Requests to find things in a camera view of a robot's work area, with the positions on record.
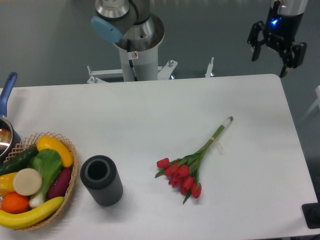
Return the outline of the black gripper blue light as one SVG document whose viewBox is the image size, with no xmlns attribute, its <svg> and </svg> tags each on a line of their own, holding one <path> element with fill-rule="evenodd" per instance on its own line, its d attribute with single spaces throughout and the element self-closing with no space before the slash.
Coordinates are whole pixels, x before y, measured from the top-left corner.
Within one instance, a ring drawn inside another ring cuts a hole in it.
<svg viewBox="0 0 320 240">
<path fill-rule="evenodd" d="M 282 59 L 283 67 L 280 78 L 287 75 L 290 69 L 296 69 L 302 65 L 307 50 L 307 43 L 295 41 L 295 36 L 304 14 L 296 16 L 280 15 L 281 0 L 272 0 L 266 23 L 258 21 L 251 27 L 247 43 L 253 49 L 251 61 L 256 61 L 261 52 L 261 45 L 266 45 L 277 51 Z M 259 40 L 259 34 L 263 31 L 263 38 Z"/>
</svg>

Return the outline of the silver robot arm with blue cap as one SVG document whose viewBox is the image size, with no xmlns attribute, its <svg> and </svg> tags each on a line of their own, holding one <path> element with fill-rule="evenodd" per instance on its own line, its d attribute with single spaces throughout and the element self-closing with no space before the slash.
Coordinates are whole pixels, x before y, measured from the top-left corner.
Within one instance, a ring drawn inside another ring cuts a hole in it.
<svg viewBox="0 0 320 240">
<path fill-rule="evenodd" d="M 279 76 L 303 63 L 307 50 L 305 42 L 295 36 L 307 6 L 306 0 L 273 0 L 265 22 L 251 27 L 247 43 L 256 61 L 262 45 L 276 51 L 283 62 Z M 158 65 L 158 47 L 165 35 L 164 24 L 150 12 L 148 0 L 97 0 L 96 16 L 91 19 L 93 30 L 119 51 L 124 81 L 169 80 L 178 63 L 169 60 Z"/>
</svg>

